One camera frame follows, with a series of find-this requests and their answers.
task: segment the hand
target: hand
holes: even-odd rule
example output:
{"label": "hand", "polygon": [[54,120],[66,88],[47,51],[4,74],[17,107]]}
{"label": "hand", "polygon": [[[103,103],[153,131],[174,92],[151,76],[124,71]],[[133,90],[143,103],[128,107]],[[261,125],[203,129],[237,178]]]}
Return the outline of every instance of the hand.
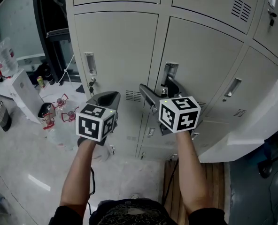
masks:
{"label": "hand", "polygon": [[95,148],[95,145],[96,145],[96,141],[90,140],[90,139],[85,138],[85,137],[80,137],[77,140],[77,145],[78,145],[78,147],[80,147],[80,146],[82,146],[82,147],[84,147],[84,146],[91,147],[92,151],[93,151],[94,148]]}

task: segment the person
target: person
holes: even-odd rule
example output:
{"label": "person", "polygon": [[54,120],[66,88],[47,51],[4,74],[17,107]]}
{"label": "person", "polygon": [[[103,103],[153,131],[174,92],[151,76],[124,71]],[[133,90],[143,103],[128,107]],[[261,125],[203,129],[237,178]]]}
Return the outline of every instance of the person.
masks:
{"label": "person", "polygon": [[[190,133],[176,133],[179,183],[190,225],[226,225],[224,211],[213,208],[207,181],[196,155]],[[96,142],[81,142],[62,189],[60,206],[50,225],[81,225],[90,198],[90,169]],[[101,202],[89,219],[90,225],[176,224],[165,208],[149,199]]]}

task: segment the locker vent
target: locker vent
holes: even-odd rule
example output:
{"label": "locker vent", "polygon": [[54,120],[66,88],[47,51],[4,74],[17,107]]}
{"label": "locker vent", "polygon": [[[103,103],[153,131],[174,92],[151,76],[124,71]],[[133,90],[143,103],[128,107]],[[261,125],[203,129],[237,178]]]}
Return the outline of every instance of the locker vent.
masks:
{"label": "locker vent", "polygon": [[234,0],[231,13],[247,23],[251,13],[251,7],[241,0]]}
{"label": "locker vent", "polygon": [[131,136],[127,136],[126,139],[130,141],[137,141],[136,137],[131,137]]}
{"label": "locker vent", "polygon": [[201,110],[203,109],[203,107],[206,105],[206,103],[201,103],[201,102],[197,102],[199,105],[200,105],[200,107],[201,107]]}
{"label": "locker vent", "polygon": [[125,91],[125,100],[141,102],[141,93],[126,90]]}
{"label": "locker vent", "polygon": [[238,111],[233,115],[234,117],[242,117],[246,113],[246,110],[238,109]]}
{"label": "locker vent", "polygon": [[169,142],[169,141],[165,143],[165,145],[175,145],[175,144],[176,142]]}

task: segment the white box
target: white box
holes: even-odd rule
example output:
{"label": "white box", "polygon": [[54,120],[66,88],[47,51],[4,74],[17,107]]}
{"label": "white box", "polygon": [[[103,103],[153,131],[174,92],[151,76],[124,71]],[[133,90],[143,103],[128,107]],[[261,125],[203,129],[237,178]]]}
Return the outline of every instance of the white box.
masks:
{"label": "white box", "polygon": [[114,129],[116,110],[84,103],[76,118],[77,135],[101,142]]}
{"label": "white box", "polygon": [[196,128],[201,107],[193,97],[160,100],[159,121],[173,133]]}
{"label": "white box", "polygon": [[43,100],[32,85],[26,71],[19,69],[12,78],[6,79],[3,83],[7,85],[12,99],[17,103],[17,106],[20,107],[27,118],[41,124],[38,113],[43,105]]}

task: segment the trash bin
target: trash bin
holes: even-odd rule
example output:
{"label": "trash bin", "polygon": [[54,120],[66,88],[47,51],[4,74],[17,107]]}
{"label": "trash bin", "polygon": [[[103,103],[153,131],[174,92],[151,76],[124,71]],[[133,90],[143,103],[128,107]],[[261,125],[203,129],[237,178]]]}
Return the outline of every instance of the trash bin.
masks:
{"label": "trash bin", "polygon": [[0,101],[0,126],[2,127],[3,131],[8,131],[11,127],[12,119],[8,114],[7,108]]}

